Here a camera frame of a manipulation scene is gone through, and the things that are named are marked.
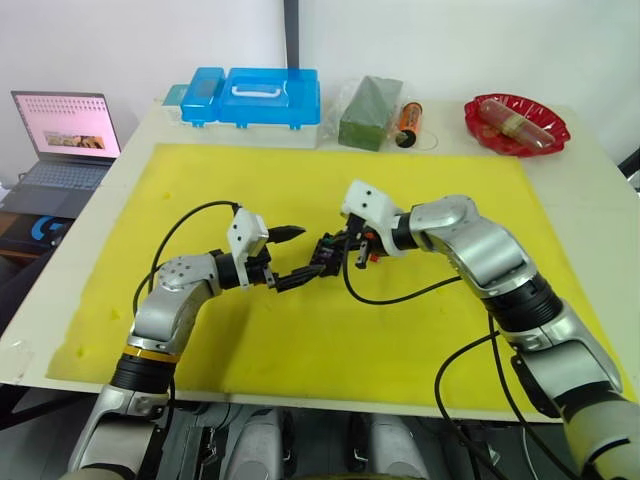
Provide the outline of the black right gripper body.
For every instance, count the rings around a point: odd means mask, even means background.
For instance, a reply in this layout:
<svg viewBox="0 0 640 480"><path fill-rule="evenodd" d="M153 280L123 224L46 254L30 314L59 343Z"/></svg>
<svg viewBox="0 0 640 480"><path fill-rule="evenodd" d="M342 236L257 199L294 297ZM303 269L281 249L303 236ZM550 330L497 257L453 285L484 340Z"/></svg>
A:
<svg viewBox="0 0 640 480"><path fill-rule="evenodd" d="M344 215L346 220L346 240L344 251L357 250L362 242L369 246L369 252L378 256L396 256L396 246L392 237L395 225L395 213L388 214L382 220L382 229L367 223L363 218L351 213Z"/></svg>

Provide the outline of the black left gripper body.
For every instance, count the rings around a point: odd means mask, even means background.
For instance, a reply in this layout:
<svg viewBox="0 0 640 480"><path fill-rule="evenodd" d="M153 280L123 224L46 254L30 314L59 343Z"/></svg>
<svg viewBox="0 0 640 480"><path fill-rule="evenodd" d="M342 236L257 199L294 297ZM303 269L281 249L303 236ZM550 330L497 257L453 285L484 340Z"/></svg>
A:
<svg viewBox="0 0 640 480"><path fill-rule="evenodd" d="M256 256L247 259L247 278L251 285L275 287L276 280L270 262L271 255L267 249L262 249Z"/></svg>

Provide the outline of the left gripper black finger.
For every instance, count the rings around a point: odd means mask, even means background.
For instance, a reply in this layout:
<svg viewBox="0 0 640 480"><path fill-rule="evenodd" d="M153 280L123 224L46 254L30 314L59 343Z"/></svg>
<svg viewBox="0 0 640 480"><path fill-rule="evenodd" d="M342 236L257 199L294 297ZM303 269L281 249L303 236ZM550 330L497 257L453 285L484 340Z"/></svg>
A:
<svg viewBox="0 0 640 480"><path fill-rule="evenodd" d="M284 225L277 226L268 229L268 243L283 243L288 242L299 235L306 232L306 229L297 225Z"/></svg>
<svg viewBox="0 0 640 480"><path fill-rule="evenodd" d="M273 287L278 293L295 289L316 278L323 271L323 265L306 265L304 267L294 269L284 276L274 273Z"/></svg>

